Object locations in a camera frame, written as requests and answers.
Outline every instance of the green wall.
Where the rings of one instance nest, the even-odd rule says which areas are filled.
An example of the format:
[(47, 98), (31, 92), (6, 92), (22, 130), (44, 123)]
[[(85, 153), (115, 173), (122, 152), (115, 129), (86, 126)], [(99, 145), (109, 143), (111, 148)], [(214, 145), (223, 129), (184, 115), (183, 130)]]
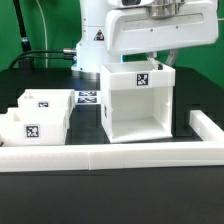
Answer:
[[(39, 0), (46, 17), (49, 49), (73, 47), (81, 38), (79, 0)], [(32, 49), (44, 49), (43, 23), (35, 0), (20, 0)], [(19, 55), (20, 34), (12, 0), (0, 0), (0, 70), (6, 69)], [(224, 1), (220, 0), (218, 17), (224, 17)], [(165, 60), (166, 53), (159, 53)], [(70, 67), (70, 61), (50, 61), (50, 67)], [(214, 45), (181, 49), (176, 66), (191, 67), (224, 88), (224, 22), (219, 22), (219, 39)], [(44, 67), (44, 61), (37, 61)]]

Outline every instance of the white box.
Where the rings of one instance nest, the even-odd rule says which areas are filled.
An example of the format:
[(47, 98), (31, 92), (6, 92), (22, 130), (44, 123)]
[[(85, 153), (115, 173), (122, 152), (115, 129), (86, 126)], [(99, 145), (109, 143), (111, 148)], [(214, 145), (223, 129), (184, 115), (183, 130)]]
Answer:
[(149, 62), (101, 66), (101, 121), (111, 143), (172, 137), (175, 70)]
[(0, 122), (4, 146), (64, 145), (66, 116), (65, 108), (9, 108)]
[(74, 89), (26, 89), (18, 98), (19, 107), (64, 107), (69, 116), (75, 107)]

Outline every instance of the black table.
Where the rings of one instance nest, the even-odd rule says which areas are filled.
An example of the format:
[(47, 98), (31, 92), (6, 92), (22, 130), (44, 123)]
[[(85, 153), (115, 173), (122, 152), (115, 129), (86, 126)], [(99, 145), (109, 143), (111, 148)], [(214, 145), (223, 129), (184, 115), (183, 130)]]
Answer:
[[(17, 106), (27, 88), (100, 89), (68, 69), (5, 70), (0, 83), (0, 113)], [(174, 137), (160, 141), (199, 141), (188, 125), (192, 109), (224, 128), (224, 90), (193, 69), (178, 68)], [(109, 144), (99, 105), (76, 106), (71, 125), (66, 144)], [(77, 126), (80, 132), (73, 132)], [(223, 189), (221, 166), (1, 173), (0, 223), (223, 224)]]

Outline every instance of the black cable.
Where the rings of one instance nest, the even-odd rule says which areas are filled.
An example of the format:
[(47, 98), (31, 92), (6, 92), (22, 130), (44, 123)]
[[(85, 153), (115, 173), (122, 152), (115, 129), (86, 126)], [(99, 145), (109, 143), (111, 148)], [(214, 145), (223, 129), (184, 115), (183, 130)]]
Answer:
[(66, 56), (66, 57), (41, 57), (41, 56), (21, 56), (15, 58), (11, 64), (9, 65), (9, 69), (13, 69), (15, 64), (21, 59), (63, 59), (63, 60), (73, 60), (73, 56)]
[(15, 10), (16, 10), (17, 20), (19, 23), (19, 30), (20, 30), (20, 35), (21, 35), (21, 45), (22, 45), (23, 52), (30, 51), (31, 46), (30, 46), (30, 42), (26, 35), (26, 29), (24, 26), (24, 21), (23, 21), (23, 16), (22, 16), (22, 11), (21, 11), (19, 0), (13, 0), (13, 3), (15, 6)]
[(45, 54), (45, 53), (63, 53), (63, 50), (33, 50), (33, 51), (27, 51), (22, 54), (20, 54), (17, 58), (23, 57), (25, 55), (29, 54)]

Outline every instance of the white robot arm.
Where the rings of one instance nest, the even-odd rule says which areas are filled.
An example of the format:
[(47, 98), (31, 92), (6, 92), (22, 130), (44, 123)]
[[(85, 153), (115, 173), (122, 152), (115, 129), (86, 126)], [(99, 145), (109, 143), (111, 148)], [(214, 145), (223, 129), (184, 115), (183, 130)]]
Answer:
[(81, 0), (80, 6), (74, 71), (97, 74), (100, 64), (120, 62), (121, 55), (211, 44), (218, 37), (217, 0)]
[[(113, 1), (118, 7), (124, 0)], [(111, 10), (106, 43), (111, 54), (137, 54), (214, 43), (217, 1), (155, 0), (147, 7)]]

